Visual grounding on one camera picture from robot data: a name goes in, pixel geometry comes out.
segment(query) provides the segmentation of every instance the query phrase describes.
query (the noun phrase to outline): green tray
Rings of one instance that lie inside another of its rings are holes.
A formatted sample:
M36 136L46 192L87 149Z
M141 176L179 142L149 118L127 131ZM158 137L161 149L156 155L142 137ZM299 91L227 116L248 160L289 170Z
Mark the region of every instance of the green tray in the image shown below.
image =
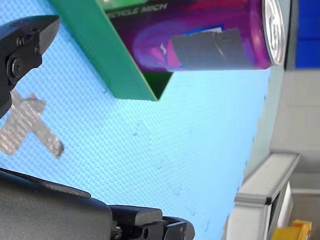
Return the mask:
M139 70L104 13L102 0L50 1L116 98L160 99L173 73Z

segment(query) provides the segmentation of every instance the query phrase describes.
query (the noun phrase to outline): blue panel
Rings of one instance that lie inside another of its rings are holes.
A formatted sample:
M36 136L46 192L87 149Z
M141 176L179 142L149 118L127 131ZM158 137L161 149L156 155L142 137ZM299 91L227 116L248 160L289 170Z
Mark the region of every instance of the blue panel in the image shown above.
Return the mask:
M320 40L320 16L300 16L298 39Z
M300 17L320 17L319 0L299 0Z
M320 68L320 39L299 40L296 43L295 67Z
M54 13L46 0L0 1L0 24ZM190 220L197 240L219 240L269 74L180 72L160 102L119 100L62 25L42 66L17 90L46 102L40 118L64 143L64 153L54 158L30 133L15 154L0 152L0 166L83 189L108 204L162 208Z

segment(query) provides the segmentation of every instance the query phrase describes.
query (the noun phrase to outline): silver tape cross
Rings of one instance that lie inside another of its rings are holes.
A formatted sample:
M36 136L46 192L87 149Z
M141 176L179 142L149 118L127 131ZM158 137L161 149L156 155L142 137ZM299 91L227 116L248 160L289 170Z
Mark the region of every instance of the silver tape cross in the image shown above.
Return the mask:
M32 132L59 158L64 151L63 143L39 118L46 107L46 103L37 99L34 94L22 98L16 90L11 92L12 113L0 128L0 149L8 155L13 155L24 141L29 132Z

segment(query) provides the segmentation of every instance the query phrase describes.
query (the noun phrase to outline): gray tape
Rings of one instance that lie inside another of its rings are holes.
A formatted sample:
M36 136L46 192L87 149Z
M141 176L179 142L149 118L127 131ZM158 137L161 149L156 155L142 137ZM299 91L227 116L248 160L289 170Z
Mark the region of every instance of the gray tape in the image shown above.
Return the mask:
M22 98L16 90L11 92L12 113L0 128L0 149L8 154L14 154L29 132L59 158L64 151L63 143L39 118L46 103L37 99L34 94Z
M186 70L254 69L247 59L237 28L171 37L175 53Z

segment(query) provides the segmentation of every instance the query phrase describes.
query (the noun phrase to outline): can lid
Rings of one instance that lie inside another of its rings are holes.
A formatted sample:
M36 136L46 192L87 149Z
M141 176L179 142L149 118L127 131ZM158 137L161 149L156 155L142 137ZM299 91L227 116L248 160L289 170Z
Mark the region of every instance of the can lid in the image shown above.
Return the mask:
M274 65L281 65L285 59L285 25L278 0L264 0L262 7L263 30L267 50Z

